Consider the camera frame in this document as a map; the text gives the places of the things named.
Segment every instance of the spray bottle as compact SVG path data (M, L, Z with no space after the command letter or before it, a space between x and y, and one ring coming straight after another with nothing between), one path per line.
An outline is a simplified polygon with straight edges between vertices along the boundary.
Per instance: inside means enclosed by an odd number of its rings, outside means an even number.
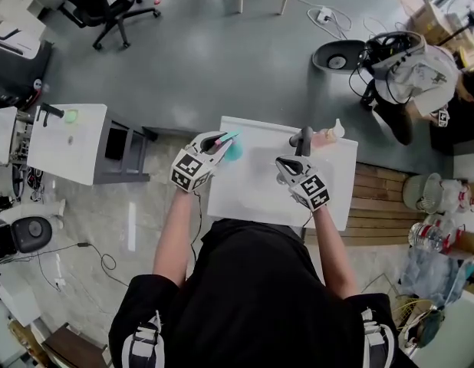
M342 138L343 136L344 128L341 125L341 121L336 119L336 125L334 128L324 128L319 132L314 133L311 145L313 149L317 149L319 147L335 143L337 138Z

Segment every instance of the wooden pallet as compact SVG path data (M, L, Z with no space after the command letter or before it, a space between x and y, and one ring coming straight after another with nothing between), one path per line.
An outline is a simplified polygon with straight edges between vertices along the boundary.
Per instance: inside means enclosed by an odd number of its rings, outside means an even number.
M426 216L403 203L403 184L409 177L357 163L347 227L340 232L346 245L407 244L411 226ZM314 229L307 230L309 237L314 234Z

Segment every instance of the white basket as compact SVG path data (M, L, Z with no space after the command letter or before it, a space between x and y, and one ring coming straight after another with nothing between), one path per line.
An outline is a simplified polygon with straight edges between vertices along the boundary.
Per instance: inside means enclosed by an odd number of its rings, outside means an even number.
M403 187L404 204L412 210L434 214L443 198L441 179L438 173L410 177Z

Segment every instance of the office chair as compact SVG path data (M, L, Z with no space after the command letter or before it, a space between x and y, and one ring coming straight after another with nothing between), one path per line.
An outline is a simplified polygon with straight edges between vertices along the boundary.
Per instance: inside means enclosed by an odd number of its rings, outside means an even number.
M145 8L129 11L135 2L141 3L142 0L116 0L111 5L108 0L68 0L75 5L73 13L69 12L64 5L61 5L59 10L68 19L73 21L79 28L95 27L104 24L104 30L99 34L96 41L93 43L94 49L99 51L102 49L100 40L112 29L115 25L120 29L121 37L123 39L123 46L128 48L126 32L124 30L123 20L138 16L147 12L152 12L156 18L160 16L160 11L155 8Z

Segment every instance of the power strip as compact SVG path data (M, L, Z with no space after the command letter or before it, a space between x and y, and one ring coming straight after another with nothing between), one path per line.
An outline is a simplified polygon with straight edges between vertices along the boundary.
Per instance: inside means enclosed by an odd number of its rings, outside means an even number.
M328 7L321 7L317 14L317 22L320 25L325 25L332 19L332 10Z

